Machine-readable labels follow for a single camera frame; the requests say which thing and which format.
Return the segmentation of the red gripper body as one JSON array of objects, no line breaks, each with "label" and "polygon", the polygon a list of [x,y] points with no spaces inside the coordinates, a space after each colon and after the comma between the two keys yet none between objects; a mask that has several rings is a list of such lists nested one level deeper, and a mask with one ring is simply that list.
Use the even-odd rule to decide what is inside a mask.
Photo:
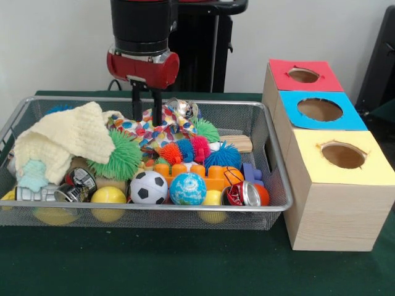
[{"label": "red gripper body", "polygon": [[180,59],[167,50],[159,55],[129,55],[110,47],[106,57],[109,73],[123,81],[137,81],[148,88],[166,89],[174,84]]}]

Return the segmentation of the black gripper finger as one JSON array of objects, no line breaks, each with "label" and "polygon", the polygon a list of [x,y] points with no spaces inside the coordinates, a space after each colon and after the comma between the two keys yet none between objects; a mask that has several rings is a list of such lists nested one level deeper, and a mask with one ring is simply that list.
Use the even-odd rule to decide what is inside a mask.
[{"label": "black gripper finger", "polygon": [[151,89],[154,106],[152,108],[152,124],[162,124],[162,93],[160,89]]},{"label": "black gripper finger", "polygon": [[140,86],[141,83],[138,81],[131,82],[132,111],[133,119],[135,121],[141,121],[143,117],[142,102],[140,98]]}]

